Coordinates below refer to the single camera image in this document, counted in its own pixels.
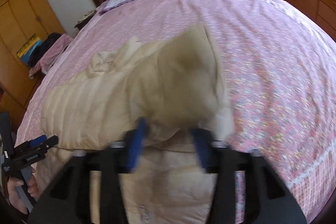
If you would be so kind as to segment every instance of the beige jacket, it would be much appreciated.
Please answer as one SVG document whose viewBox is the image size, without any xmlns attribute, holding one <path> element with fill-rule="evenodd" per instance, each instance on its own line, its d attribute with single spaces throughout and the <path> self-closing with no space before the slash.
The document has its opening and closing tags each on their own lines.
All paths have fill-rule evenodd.
<svg viewBox="0 0 336 224">
<path fill-rule="evenodd" d="M 139 165 L 121 176 L 130 223 L 204 223 L 214 176 L 200 169 L 188 129 L 210 129 L 218 140 L 233 132 L 222 72 L 218 51 L 199 25 L 169 41 L 131 39 L 115 52 L 95 54 L 85 71 L 44 101 L 43 133 L 57 135 L 59 145 L 41 166 L 62 166 L 70 156 L 64 149 L 101 150 L 146 117 L 150 130 Z"/>
</svg>

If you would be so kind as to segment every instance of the bed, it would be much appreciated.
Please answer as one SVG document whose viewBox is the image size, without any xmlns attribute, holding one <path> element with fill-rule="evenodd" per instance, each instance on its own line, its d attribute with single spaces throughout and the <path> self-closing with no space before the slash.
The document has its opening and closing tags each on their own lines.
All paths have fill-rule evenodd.
<svg viewBox="0 0 336 224">
<path fill-rule="evenodd" d="M 106 0 L 93 1 L 101 8 Z M 241 151 L 259 148 L 309 223 L 332 221 L 336 45 L 282 0 L 133 0 L 97 13 L 44 78 L 16 144 L 40 135 L 47 91 L 83 70 L 95 52 L 115 50 L 132 36 L 168 39 L 193 23 L 206 24 L 221 50 L 235 121 L 228 142 Z M 60 166 L 40 165 L 44 188 Z"/>
</svg>

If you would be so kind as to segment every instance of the hand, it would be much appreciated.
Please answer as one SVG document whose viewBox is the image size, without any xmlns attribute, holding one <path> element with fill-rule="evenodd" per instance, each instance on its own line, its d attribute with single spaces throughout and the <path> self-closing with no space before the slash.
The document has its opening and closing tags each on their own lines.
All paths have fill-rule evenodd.
<svg viewBox="0 0 336 224">
<path fill-rule="evenodd" d="M 35 173 L 35 169 L 31 167 L 31 172 Z M 16 209 L 18 209 L 23 214 L 28 214 L 27 208 L 24 205 L 23 201 L 20 199 L 15 187 L 22 186 L 23 181 L 17 178 L 10 178 L 7 183 L 7 189 L 9 194 L 9 202 L 13 205 Z M 39 189 L 37 187 L 37 182 L 35 177 L 32 175 L 28 181 L 28 193 L 33 198 L 39 197 Z"/>
</svg>

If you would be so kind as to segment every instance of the nightstand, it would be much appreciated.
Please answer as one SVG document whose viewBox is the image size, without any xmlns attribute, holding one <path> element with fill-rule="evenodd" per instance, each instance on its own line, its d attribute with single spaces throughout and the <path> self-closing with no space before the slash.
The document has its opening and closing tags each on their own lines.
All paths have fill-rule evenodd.
<svg viewBox="0 0 336 224">
<path fill-rule="evenodd" d="M 75 28 L 81 30 L 90 21 L 91 18 L 96 14 L 96 10 L 92 10 L 87 14 L 83 15 L 82 18 L 77 22 Z"/>
</svg>

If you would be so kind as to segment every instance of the bed sheet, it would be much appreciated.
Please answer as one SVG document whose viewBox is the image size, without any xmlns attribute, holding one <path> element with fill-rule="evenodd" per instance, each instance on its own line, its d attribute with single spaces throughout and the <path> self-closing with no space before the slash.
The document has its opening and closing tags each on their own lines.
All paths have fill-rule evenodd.
<svg viewBox="0 0 336 224">
<path fill-rule="evenodd" d="M 95 52 L 132 36 L 169 39 L 194 23 L 206 24 L 221 50 L 235 120 L 228 142 L 259 148 L 310 222 L 336 187 L 336 44 L 282 0 L 134 0 L 95 15 L 34 94 L 16 144 L 40 134 L 46 92 Z"/>
</svg>

